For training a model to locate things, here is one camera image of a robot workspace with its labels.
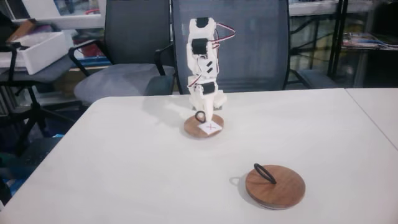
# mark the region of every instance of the metal ring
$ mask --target metal ring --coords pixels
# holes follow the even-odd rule
[[[199,115],[200,113],[203,114],[203,120],[201,120],[201,119],[198,118],[198,115]],[[195,119],[196,119],[197,121],[201,122],[202,124],[203,124],[203,123],[206,123],[206,114],[205,114],[205,112],[204,112],[204,111],[197,111],[197,113],[195,113]]]
[[[254,164],[254,169],[257,171],[257,173],[260,174],[260,176],[266,180],[268,180],[269,182],[271,182],[272,184],[276,184],[276,180],[275,178],[268,172],[268,170],[266,170],[266,168],[264,168],[262,165],[260,164]]]

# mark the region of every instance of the white table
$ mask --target white table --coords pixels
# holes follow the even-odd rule
[[[398,148],[398,88],[348,89],[347,92]]]
[[[187,96],[97,101],[0,223],[398,222],[398,151],[344,89],[233,93],[217,113],[225,129],[196,140]],[[255,162],[297,171],[303,200],[258,206],[243,185]]]

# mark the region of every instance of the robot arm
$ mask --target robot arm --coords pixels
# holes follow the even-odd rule
[[[233,34],[218,38],[217,25],[225,27]],[[213,18],[191,19],[187,44],[187,62],[193,75],[188,77],[188,89],[191,93],[190,102],[196,110],[204,113],[201,122],[211,121],[213,108],[219,108],[226,101],[226,95],[218,89],[216,82],[218,68],[219,42],[232,38],[234,29],[217,24]]]

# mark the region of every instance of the cable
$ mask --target cable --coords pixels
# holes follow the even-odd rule
[[[230,39],[230,38],[232,38],[232,37],[235,36],[236,31],[235,31],[232,27],[229,27],[229,26],[224,25],[224,24],[221,24],[221,23],[217,23],[217,25],[218,25],[218,26],[221,26],[221,27],[223,27],[223,28],[225,28],[225,29],[229,29],[229,30],[232,31],[233,33],[232,33],[231,35],[228,35],[228,36],[223,37],[223,38],[220,38],[220,39],[211,40],[212,42],[218,43],[218,42],[221,42],[221,41],[224,41],[224,40],[228,40],[228,39]]]

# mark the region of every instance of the round wooden base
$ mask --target round wooden base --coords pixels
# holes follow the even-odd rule
[[[263,166],[275,178],[276,184],[261,177],[256,170],[246,177],[246,190],[260,205],[270,209],[293,207],[303,199],[305,183],[298,173],[276,165]]]
[[[218,116],[217,114],[213,115],[213,121],[215,123],[217,123],[218,125],[220,125],[221,127],[224,127],[224,120],[222,119],[222,117]],[[184,122],[184,130],[189,135],[191,135],[195,138],[208,138],[208,137],[214,136],[222,131],[222,130],[219,130],[214,133],[207,134],[206,132],[204,132],[200,128],[198,128],[199,124],[201,124],[201,123],[195,119],[195,116],[192,116]]]

